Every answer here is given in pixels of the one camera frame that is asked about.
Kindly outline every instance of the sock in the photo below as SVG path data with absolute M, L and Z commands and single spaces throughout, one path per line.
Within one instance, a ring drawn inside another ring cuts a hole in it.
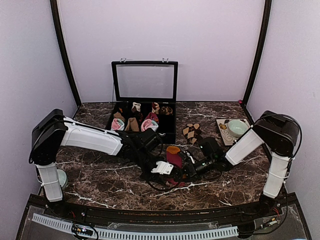
M 125 123 L 118 118 L 113 119 L 111 123 L 111 130 L 123 131 L 125 129 Z
M 140 125 L 144 121 L 144 116 L 142 115 L 142 113 L 140 111 L 135 111 L 134 117 L 137 120 L 138 124 L 140 124 Z
M 146 120 L 147 120 L 147 119 L 151 119 L 151 120 L 155 121 L 157 124 L 159 123 L 159 118 L 158 118 L 157 114 L 155 114 L 154 112 L 150 112 L 150 113 L 148 114 L 148 116 L 146 116 L 145 119 L 146 119 Z
M 122 115 L 121 115 L 121 113 L 120 113 L 120 112 L 118 112 L 118 111 L 117 111 L 115 114 L 113 114 L 113 118 L 114 118 L 114 119 L 121 119 L 121 120 L 122 120 L 122 122 L 124 122 L 124 123 L 126 122 L 125 117 L 124 117 L 124 116 L 122 116 Z
M 152 103 L 152 112 L 154 114 L 159 114 L 159 109 L 160 109 L 160 106 L 157 102 L 153 102 Z
M 132 112 L 135 112 L 135 111 L 141 112 L 141 104 L 140 103 L 133 102 L 133 104 L 132 104 Z
M 173 115 L 174 114 L 174 110 L 169 106 L 163 106 L 163 107 L 160 108 L 159 114 L 161 114 L 161 115 Z
M 125 131 L 133 131 L 133 132 L 139 132 L 139 125 L 137 122 L 137 119 L 135 117 L 131 117 L 128 119 L 128 124 L 126 125 Z
M 151 120 L 151 119 L 146 119 L 143 121 L 142 125 L 141 125 L 141 131 L 144 132 L 145 130 L 151 128 L 153 131 L 157 131 L 158 129 L 158 124 Z

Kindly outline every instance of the marble table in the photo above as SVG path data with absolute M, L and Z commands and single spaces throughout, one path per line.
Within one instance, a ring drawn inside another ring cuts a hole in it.
M 74 119 L 105 128 L 112 107 L 112 103 L 84 103 Z M 189 149 L 202 159 L 200 149 L 187 144 L 182 134 L 186 124 L 200 123 L 202 137 L 215 137 L 226 151 L 216 119 L 245 117 L 237 102 L 177 102 L 176 146 Z M 69 180 L 64 190 L 67 202 L 124 210 L 197 210 L 255 202 L 267 180 L 269 166 L 265 152 L 259 147 L 216 180 L 210 180 L 217 174 L 212 171 L 206 179 L 170 192 L 158 192 L 140 179 L 140 168 L 127 159 L 78 147 L 61 147 L 57 155 L 57 167 L 66 172 Z

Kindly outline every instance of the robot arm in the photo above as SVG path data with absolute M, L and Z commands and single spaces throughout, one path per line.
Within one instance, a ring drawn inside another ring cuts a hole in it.
M 190 153 L 180 156 L 186 162 L 185 173 L 193 179 L 211 169 L 229 171 L 262 144 L 271 150 L 272 160 L 263 195 L 274 199 L 278 196 L 284 180 L 288 177 L 293 151 L 299 135 L 298 123 L 290 117 L 265 111 L 261 118 L 224 154 L 213 137 L 200 142 L 205 159 L 191 161 Z
M 56 166 L 60 146 L 74 146 L 128 158 L 144 171 L 144 177 L 170 174 L 174 168 L 150 152 L 162 141 L 152 130 L 128 134 L 86 125 L 63 115 L 55 109 L 32 131 L 32 150 L 29 163 L 34 163 L 41 185 L 50 202 L 63 199 Z
M 266 144 L 271 150 L 271 165 L 263 194 L 276 198 L 284 180 L 288 177 L 288 165 L 299 135 L 299 129 L 291 119 L 265 111 L 261 118 L 231 147 L 225 158 L 234 166 L 257 147 Z

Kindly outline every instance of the ceramic bowl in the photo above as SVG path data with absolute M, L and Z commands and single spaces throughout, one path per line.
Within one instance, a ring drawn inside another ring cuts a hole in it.
M 243 121 L 235 119 L 228 122 L 228 128 L 231 136 L 240 138 L 249 127 Z
M 62 188 L 62 190 L 65 190 L 65 188 L 68 186 L 68 177 L 65 171 L 61 169 L 57 169 L 58 177 L 59 177 L 59 183 Z

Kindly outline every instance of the white wall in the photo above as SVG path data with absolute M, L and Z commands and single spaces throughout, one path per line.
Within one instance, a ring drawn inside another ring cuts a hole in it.
M 0 46 L 0 232 L 15 239 L 29 195 L 39 189 L 28 164 L 32 129 L 54 108 L 72 116 L 76 104 L 49 0 L 2 0 Z
M 59 1 L 81 100 L 112 100 L 112 61 L 163 57 L 179 62 L 177 100 L 242 99 L 257 48 L 264 2 Z
M 287 187 L 320 239 L 320 1 L 273 1 L 248 109 L 254 119 L 271 110 L 301 124 L 303 143 Z

